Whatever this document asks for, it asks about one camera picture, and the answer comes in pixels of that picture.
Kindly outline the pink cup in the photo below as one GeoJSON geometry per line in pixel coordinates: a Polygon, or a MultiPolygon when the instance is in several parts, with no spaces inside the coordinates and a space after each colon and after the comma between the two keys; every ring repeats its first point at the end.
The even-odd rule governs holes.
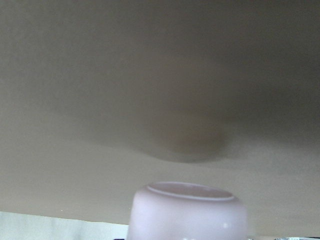
{"type": "Polygon", "coordinates": [[[128,240],[246,240],[247,210],[232,193],[206,185],[158,181],[134,195],[128,240]]]}

